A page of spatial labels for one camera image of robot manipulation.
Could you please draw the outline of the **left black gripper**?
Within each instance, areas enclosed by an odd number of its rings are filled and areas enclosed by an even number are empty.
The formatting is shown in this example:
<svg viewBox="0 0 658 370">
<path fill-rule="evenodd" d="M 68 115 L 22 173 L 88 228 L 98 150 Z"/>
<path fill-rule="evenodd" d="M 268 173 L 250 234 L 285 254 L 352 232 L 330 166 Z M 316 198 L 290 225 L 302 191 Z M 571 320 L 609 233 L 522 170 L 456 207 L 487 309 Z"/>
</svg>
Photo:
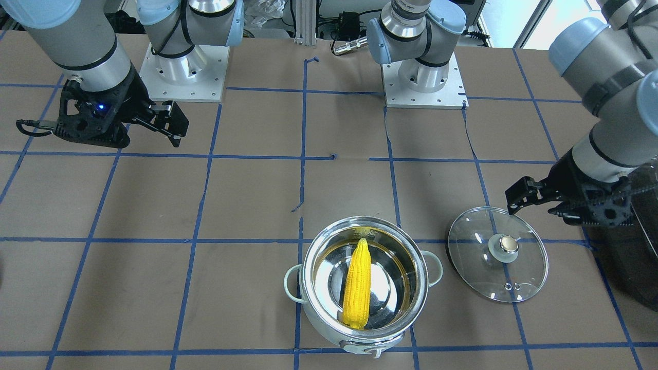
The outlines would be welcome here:
<svg viewBox="0 0 658 370">
<path fill-rule="evenodd" d="M 515 215 L 527 206 L 538 206 L 551 201 L 559 204 L 548 213 L 562 220 L 592 221 L 592 209 L 611 199 L 611 188 L 590 178 L 579 169 L 569 150 L 552 166 L 549 175 L 535 181 L 529 176 L 520 178 L 505 190 L 507 212 Z"/>
</svg>

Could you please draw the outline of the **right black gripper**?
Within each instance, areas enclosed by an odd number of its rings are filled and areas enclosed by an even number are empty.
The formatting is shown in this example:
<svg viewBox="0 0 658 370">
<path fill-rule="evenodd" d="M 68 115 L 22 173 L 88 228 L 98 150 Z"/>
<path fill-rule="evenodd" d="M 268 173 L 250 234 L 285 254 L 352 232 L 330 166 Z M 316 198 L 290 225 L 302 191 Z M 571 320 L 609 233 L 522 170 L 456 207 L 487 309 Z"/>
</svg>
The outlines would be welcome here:
<svg viewBox="0 0 658 370">
<path fill-rule="evenodd" d="M 154 104 L 134 65 L 130 65 L 125 78 L 111 91 L 117 103 L 114 124 L 134 122 L 167 136 L 174 147 L 180 146 L 182 138 L 187 135 L 190 120 L 176 101 Z"/>
</svg>

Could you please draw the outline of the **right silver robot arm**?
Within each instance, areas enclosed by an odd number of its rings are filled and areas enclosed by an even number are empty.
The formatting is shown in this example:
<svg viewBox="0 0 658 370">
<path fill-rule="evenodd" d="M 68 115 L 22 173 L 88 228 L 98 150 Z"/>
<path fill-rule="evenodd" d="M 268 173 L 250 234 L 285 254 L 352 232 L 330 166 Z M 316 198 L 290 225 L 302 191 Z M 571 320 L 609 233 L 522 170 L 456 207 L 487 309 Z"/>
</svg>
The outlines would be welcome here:
<svg viewBox="0 0 658 370">
<path fill-rule="evenodd" d="M 187 80 L 197 81 L 207 66 L 200 47 L 237 46 L 244 35 L 242 1 L 138 1 L 136 6 L 166 78 L 174 63 L 191 59 Z M 123 149 L 130 144 L 126 126 L 138 124 L 179 146 L 188 118 L 175 101 L 157 104 L 150 98 L 101 4 L 2 1 L 2 7 L 66 78 L 57 119 L 17 120 L 20 133 Z"/>
</svg>

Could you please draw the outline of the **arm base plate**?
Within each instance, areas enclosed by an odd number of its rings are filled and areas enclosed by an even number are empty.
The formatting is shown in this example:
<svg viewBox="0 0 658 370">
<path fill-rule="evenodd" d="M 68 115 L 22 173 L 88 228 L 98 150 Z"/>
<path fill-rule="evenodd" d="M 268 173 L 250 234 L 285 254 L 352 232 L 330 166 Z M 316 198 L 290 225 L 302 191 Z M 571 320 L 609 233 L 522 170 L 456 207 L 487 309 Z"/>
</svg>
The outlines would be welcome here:
<svg viewBox="0 0 658 370">
<path fill-rule="evenodd" d="M 148 48 L 139 75 L 153 101 L 221 103 L 231 48 L 196 45 L 173 59 Z"/>
</svg>

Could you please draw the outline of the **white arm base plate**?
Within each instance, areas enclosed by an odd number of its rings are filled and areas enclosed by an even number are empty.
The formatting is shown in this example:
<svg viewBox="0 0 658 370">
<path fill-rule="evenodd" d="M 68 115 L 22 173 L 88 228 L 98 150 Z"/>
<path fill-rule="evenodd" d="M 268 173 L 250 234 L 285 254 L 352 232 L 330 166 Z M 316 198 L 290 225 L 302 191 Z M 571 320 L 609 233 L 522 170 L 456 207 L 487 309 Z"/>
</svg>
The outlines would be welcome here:
<svg viewBox="0 0 658 370">
<path fill-rule="evenodd" d="M 415 59 L 381 66 L 388 108 L 468 108 L 456 54 L 449 63 L 430 67 Z"/>
</svg>

